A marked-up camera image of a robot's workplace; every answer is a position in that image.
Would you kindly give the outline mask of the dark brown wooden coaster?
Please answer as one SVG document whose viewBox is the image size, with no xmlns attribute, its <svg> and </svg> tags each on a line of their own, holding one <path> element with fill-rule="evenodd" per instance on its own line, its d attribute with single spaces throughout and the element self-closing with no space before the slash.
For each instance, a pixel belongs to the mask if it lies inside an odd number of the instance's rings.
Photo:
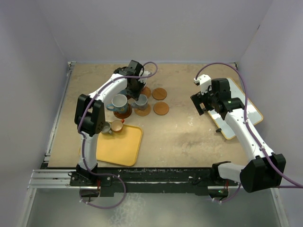
<svg viewBox="0 0 303 227">
<path fill-rule="evenodd" d="M 124 113 L 119 113 L 118 111 L 114 111 L 114 116 L 119 119 L 128 118 L 132 113 L 132 107 L 130 104 L 127 105 L 127 109 Z"/>
</svg>

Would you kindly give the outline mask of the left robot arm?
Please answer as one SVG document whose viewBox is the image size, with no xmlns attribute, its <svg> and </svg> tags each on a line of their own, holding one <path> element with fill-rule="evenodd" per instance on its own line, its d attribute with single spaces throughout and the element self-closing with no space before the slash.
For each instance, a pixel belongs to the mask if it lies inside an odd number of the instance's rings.
<svg viewBox="0 0 303 227">
<path fill-rule="evenodd" d="M 146 83 L 146 76 L 144 66 L 132 60 L 128 66 L 117 68 L 99 89 L 78 97 L 74 122 L 80 134 L 81 147 L 76 174 L 86 185 L 95 184 L 98 178 L 97 140 L 106 123 L 106 103 L 123 90 L 137 99 Z"/>
</svg>

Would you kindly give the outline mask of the grey mug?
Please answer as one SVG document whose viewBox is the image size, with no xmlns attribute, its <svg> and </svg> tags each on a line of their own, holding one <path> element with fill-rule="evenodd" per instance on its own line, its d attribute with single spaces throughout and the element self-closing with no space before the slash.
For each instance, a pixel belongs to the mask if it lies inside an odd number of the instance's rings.
<svg viewBox="0 0 303 227">
<path fill-rule="evenodd" d="M 137 101 L 131 104 L 131 107 L 138 110 L 145 110 L 148 107 L 148 98 L 146 95 L 140 94 Z"/>
</svg>

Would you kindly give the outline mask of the small olive grey cup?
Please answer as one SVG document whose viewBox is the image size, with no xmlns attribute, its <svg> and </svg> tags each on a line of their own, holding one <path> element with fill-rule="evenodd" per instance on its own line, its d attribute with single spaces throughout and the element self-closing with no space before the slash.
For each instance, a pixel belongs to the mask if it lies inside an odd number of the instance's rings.
<svg viewBox="0 0 303 227">
<path fill-rule="evenodd" d="M 112 134 L 112 130 L 111 130 L 111 123 L 110 122 L 105 122 L 104 123 L 104 127 L 101 131 L 102 134 Z"/>
</svg>

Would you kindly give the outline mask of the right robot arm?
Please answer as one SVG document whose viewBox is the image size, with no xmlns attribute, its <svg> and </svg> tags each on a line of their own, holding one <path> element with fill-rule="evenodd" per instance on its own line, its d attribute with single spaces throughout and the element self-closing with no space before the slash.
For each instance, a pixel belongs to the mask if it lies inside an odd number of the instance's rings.
<svg viewBox="0 0 303 227">
<path fill-rule="evenodd" d="M 246 192 L 278 187 L 281 184 L 281 172 L 284 171 L 286 159 L 264 142 L 249 118 L 244 115 L 244 103 L 238 97 L 232 97 L 228 79 L 211 79 L 201 75 L 194 80 L 200 92 L 191 96 L 197 111 L 214 110 L 229 125 L 239 140 L 248 158 L 246 166 L 225 161 L 213 165 L 211 181 L 216 185 L 227 179 L 241 183 Z"/>
</svg>

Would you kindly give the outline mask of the orange wooden coaster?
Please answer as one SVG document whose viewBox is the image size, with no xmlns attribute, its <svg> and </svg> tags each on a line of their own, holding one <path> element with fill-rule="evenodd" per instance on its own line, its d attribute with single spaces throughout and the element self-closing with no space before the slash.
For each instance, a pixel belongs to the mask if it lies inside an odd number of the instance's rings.
<svg viewBox="0 0 303 227">
<path fill-rule="evenodd" d="M 153 110 L 157 115 L 166 115 L 169 112 L 169 106 L 165 102 L 157 102 Z"/>
<path fill-rule="evenodd" d="M 167 91 L 161 87 L 152 91 L 152 97 L 156 100 L 164 100 L 167 97 Z"/>
</svg>

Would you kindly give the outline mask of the woven light brown coaster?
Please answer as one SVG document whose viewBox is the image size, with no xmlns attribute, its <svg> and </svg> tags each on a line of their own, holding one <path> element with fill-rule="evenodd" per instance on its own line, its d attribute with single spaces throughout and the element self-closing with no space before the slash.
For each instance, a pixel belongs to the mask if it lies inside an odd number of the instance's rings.
<svg viewBox="0 0 303 227">
<path fill-rule="evenodd" d="M 145 87 L 142 91 L 141 94 L 145 95 L 147 98 L 149 98 L 152 95 L 152 91 L 150 90 L 149 87 Z"/>
<path fill-rule="evenodd" d="M 150 112 L 151 112 L 151 106 L 149 104 L 147 104 L 146 109 L 141 110 L 139 108 L 134 109 L 134 112 L 138 115 L 138 116 L 147 116 Z"/>
</svg>

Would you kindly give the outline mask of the blue floral mug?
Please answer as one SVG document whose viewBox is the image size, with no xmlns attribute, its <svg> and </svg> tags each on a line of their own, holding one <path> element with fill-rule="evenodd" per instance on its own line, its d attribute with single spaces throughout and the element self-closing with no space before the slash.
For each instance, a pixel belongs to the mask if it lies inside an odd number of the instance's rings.
<svg viewBox="0 0 303 227">
<path fill-rule="evenodd" d="M 111 103 L 106 106 L 106 109 L 112 112 L 118 112 L 119 114 L 126 113 L 128 109 L 127 97 L 122 94 L 115 95 Z"/>
</svg>

